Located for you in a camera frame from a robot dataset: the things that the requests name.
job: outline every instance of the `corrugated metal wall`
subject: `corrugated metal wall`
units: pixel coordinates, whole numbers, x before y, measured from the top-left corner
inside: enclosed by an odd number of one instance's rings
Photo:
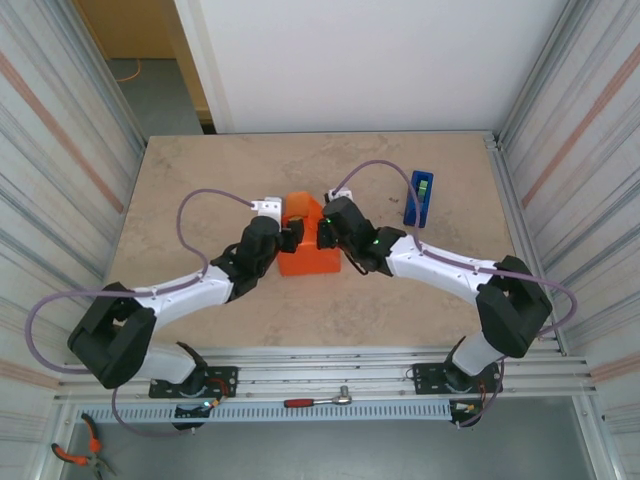
[[[73,14],[64,1],[0,3],[2,479],[33,473],[48,448],[57,386],[26,348],[26,313],[44,295],[102,284],[144,151]],[[67,333],[86,305],[42,310],[36,343],[52,361],[68,358]]]
[[[546,274],[580,300],[570,351],[640,478],[640,2],[579,4],[501,138]]]

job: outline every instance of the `orange block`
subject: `orange block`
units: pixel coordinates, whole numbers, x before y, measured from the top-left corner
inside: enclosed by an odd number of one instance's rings
[[[336,273],[340,271],[338,248],[318,250],[316,238],[318,221],[322,219],[322,206],[309,192],[294,192],[285,199],[282,225],[289,220],[302,218],[304,236],[296,253],[278,254],[278,268],[282,276],[308,275],[312,273]]]

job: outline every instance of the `beige table surface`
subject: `beige table surface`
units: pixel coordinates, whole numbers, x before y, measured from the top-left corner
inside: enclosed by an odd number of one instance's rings
[[[512,253],[481,134],[287,134],[153,137],[149,142],[110,280],[132,288],[197,270],[176,238],[175,215],[196,188],[220,188],[247,200],[307,190],[321,199],[353,167],[374,158],[433,172],[421,239],[482,259]],[[372,166],[349,182],[374,226],[402,225],[407,186],[393,170]],[[217,257],[240,239],[253,216],[214,195],[192,200],[187,241]],[[224,306],[177,320],[155,338],[205,346],[451,345],[480,329],[475,307],[426,284],[382,274],[342,272],[281,277],[271,267],[258,287]]]

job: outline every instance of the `pliers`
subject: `pliers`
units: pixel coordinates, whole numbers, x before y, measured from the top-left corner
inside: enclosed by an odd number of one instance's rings
[[[98,480],[102,480],[100,467],[103,467],[112,475],[116,475],[116,472],[113,471],[109,464],[98,457],[98,453],[100,453],[100,450],[102,450],[102,443],[98,439],[98,427],[93,421],[93,418],[91,418],[86,413],[83,413],[80,418],[82,418],[82,420],[84,420],[84,423],[87,424],[87,427],[89,427],[89,450],[91,451],[91,454],[88,456],[70,455],[65,452],[60,445],[58,445],[57,443],[52,443],[51,450],[53,451],[53,454],[63,462],[75,463],[76,465],[80,465],[82,467],[91,467],[91,469],[93,470],[93,474]]]

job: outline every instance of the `red-handled pliers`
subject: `red-handled pliers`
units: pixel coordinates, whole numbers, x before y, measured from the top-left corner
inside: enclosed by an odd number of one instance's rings
[[[64,449],[58,445],[57,443],[51,444],[51,450],[53,454],[58,457],[63,462],[67,463],[75,463],[76,465],[80,465],[81,467],[91,467],[93,470],[93,474],[96,476],[98,480],[102,480],[102,474],[100,473],[100,467],[104,467],[109,473],[112,475],[116,475],[116,472],[109,466],[107,462],[98,457],[98,453],[102,450],[102,443],[98,438],[98,427],[96,426],[96,422],[93,421],[86,413],[83,413],[80,417],[84,420],[84,423],[89,427],[89,451],[90,455],[70,455],[64,451]]]

